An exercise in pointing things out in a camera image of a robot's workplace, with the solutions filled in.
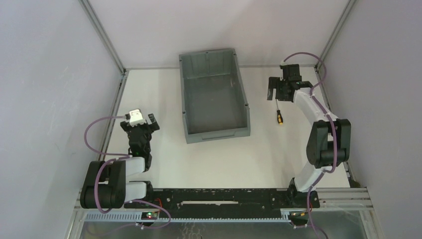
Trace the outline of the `black yellow screwdriver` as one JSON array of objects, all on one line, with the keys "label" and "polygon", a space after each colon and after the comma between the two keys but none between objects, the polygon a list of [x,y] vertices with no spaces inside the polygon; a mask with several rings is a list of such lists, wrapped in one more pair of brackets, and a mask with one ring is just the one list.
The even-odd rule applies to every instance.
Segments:
[{"label": "black yellow screwdriver", "polygon": [[281,111],[280,111],[280,108],[279,108],[278,100],[275,100],[275,102],[276,102],[276,107],[277,107],[277,111],[276,111],[276,113],[277,113],[277,121],[278,121],[278,124],[279,125],[282,125],[284,123],[284,120],[283,120],[283,117],[281,115]]}]

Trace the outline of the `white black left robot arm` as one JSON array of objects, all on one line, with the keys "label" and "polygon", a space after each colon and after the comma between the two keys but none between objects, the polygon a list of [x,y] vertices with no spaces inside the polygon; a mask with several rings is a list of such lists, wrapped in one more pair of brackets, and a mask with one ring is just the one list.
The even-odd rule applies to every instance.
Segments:
[{"label": "white black left robot arm", "polygon": [[146,119],[139,109],[120,116],[120,127],[128,137],[127,153],[111,153],[112,159],[89,164],[80,193],[84,209],[98,209],[105,214],[121,208],[125,202],[147,198],[152,194],[149,181],[127,181],[128,176],[147,172],[152,163],[152,133],[160,126],[154,116]]}]

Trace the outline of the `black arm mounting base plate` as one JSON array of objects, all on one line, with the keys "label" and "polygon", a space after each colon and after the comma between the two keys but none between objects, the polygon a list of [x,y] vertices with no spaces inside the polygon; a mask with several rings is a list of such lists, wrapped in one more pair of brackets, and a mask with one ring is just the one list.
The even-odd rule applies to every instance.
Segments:
[{"label": "black arm mounting base plate", "polygon": [[167,210],[160,215],[173,219],[276,219],[281,210],[311,209],[320,207],[316,191],[309,195],[292,189],[153,189],[144,198],[147,202],[128,203],[126,209],[150,209],[157,204]]}]

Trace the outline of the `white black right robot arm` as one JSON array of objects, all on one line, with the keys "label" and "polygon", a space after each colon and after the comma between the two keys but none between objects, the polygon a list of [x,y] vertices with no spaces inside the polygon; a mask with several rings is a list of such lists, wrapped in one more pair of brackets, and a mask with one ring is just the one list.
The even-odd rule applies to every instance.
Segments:
[{"label": "white black right robot arm", "polygon": [[280,69],[282,76],[269,78],[267,100],[294,103],[311,125],[308,161],[288,187],[289,203],[298,206],[306,203],[325,174],[349,159],[351,122],[338,118],[316,98],[314,86],[302,80],[298,64],[280,65]]}]

